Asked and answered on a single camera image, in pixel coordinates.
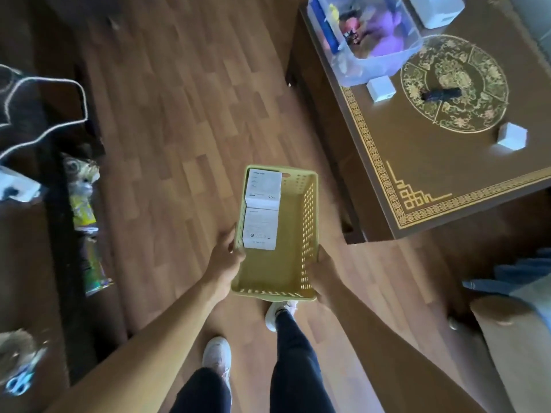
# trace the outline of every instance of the clear plastic container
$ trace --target clear plastic container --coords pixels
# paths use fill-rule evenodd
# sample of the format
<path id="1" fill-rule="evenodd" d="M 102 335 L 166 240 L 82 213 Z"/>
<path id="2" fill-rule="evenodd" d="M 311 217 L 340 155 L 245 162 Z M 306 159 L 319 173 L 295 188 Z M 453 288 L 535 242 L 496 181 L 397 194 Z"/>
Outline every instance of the clear plastic container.
<path id="1" fill-rule="evenodd" d="M 340 14 L 351 7 L 362 11 L 369 7 L 375 9 L 377 14 L 386 10 L 400 12 L 402 22 L 395 29 L 395 34 L 403 37 L 403 50 L 383 56 L 357 58 L 339 28 L 339 20 L 331 12 L 331 4 Z M 307 13 L 339 84 L 345 87 L 396 74 L 423 45 L 423 39 L 402 0 L 308 0 Z"/>

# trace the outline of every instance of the white box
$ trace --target white box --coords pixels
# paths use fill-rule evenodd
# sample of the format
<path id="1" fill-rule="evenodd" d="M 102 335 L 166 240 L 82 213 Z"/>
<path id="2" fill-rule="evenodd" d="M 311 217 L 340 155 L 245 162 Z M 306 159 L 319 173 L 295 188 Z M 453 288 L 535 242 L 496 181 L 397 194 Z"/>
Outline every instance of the white box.
<path id="1" fill-rule="evenodd" d="M 243 224 L 243 245 L 256 250 L 274 250 L 277 242 L 279 211 L 250 209 L 245 210 Z"/>
<path id="2" fill-rule="evenodd" d="M 526 146 L 528 131 L 516 124 L 506 123 L 499 128 L 498 145 L 518 151 Z"/>
<path id="3" fill-rule="evenodd" d="M 281 179 L 281 172 L 250 169 L 245 190 L 247 207 L 279 210 Z"/>
<path id="4" fill-rule="evenodd" d="M 376 103 L 377 101 L 386 100 L 396 94 L 396 89 L 387 76 L 373 78 L 367 83 L 369 94 Z"/>
<path id="5" fill-rule="evenodd" d="M 449 25 L 465 8 L 463 0 L 410 0 L 427 29 Z"/>

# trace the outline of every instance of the cord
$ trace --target cord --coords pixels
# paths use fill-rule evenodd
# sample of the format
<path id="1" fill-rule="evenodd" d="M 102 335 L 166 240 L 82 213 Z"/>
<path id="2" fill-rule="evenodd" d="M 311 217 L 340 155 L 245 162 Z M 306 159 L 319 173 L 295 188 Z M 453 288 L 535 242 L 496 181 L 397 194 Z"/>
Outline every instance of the cord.
<path id="1" fill-rule="evenodd" d="M 17 69 L 10 68 L 10 67 L 8 67 L 6 65 L 3 65 L 3 64 L 0 64 L 0 68 L 8 68 L 15 74 L 21 74 L 21 72 L 18 71 Z M 86 93 L 84 92 L 84 88 L 82 87 L 82 85 L 80 85 L 78 82 L 76 82 L 75 80 L 70 80 L 70 79 L 66 79 L 66 78 L 48 78 L 48 77 L 42 77 L 42 76 L 27 76 L 27 77 L 24 77 L 24 78 L 21 78 L 20 80 L 18 80 L 13 85 L 13 87 L 10 90 L 8 96 L 6 97 L 5 103 L 4 103 L 4 114 L 6 115 L 6 117 L 8 119 L 8 122 L 7 123 L 1 123 L 0 124 L 0 129 L 5 127 L 5 126 L 10 126 L 11 125 L 11 117 L 9 115 L 9 104 L 11 102 L 11 99 L 13 98 L 13 96 L 14 96 L 15 92 L 17 91 L 17 89 L 19 87 L 21 87 L 21 85 L 23 85 L 25 82 L 29 82 L 29 81 L 64 82 L 64 83 L 71 83 L 71 84 L 77 85 L 80 89 L 80 92 L 82 93 L 84 118 L 80 119 L 80 120 L 72 120 L 70 122 L 56 124 L 56 125 L 52 126 L 51 128 L 48 128 L 45 131 L 43 131 L 40 134 L 40 136 L 37 137 L 35 140 L 31 140 L 29 142 L 24 142 L 24 143 L 20 143 L 20 144 L 17 144 L 17 145 L 10 146 L 4 152 L 0 153 L 0 161 L 3 160 L 6 156 L 8 156 L 10 153 L 12 153 L 13 151 L 15 151 L 19 148 L 37 144 L 42 139 L 44 139 L 49 133 L 51 133 L 52 131 L 54 131 L 56 129 L 71 126 L 73 124 L 81 124 L 81 123 L 86 122 L 86 120 L 88 120 L 88 106 L 86 105 Z"/>

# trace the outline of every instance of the brown table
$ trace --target brown table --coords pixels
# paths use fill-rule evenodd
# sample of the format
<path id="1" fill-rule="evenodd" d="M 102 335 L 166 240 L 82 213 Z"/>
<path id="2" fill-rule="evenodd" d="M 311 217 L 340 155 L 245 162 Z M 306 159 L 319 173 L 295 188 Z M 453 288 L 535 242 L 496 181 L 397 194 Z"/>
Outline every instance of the brown table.
<path id="1" fill-rule="evenodd" d="M 286 81 L 312 114 L 348 243 L 404 237 L 551 185 L 551 68 L 509 1 L 465 0 L 448 27 L 424 32 L 422 50 L 391 77 L 396 95 L 374 104 L 365 85 L 338 84 L 299 11 Z M 439 86 L 463 96 L 420 100 Z M 524 149 L 495 145 L 504 122 L 528 129 Z"/>

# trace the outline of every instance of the storage bin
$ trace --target storage bin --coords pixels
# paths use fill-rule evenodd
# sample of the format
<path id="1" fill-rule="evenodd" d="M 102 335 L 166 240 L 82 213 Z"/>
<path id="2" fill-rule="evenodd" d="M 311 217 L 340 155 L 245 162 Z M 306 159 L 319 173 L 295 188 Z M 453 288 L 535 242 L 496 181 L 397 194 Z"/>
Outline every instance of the storage bin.
<path id="1" fill-rule="evenodd" d="M 339 28 L 338 19 L 335 20 L 332 16 L 330 4 L 340 13 L 350 10 L 351 6 L 362 10 L 372 6 L 378 13 L 385 10 L 391 13 L 399 11 L 402 23 L 398 25 L 397 31 L 404 38 L 404 50 L 384 56 L 357 58 Z M 379 76 L 396 74 L 423 46 L 423 39 L 403 0 L 309 0 L 307 13 L 339 84 L 345 87 L 367 83 Z"/>
<path id="2" fill-rule="evenodd" d="M 245 187 L 252 168 L 283 173 L 275 250 L 243 247 Z M 234 245 L 237 249 L 244 249 L 246 258 L 231 283 L 232 292 L 268 301 L 316 299 L 316 293 L 308 281 L 306 265 L 317 260 L 317 223 L 317 173 L 290 167 L 248 166 Z"/>

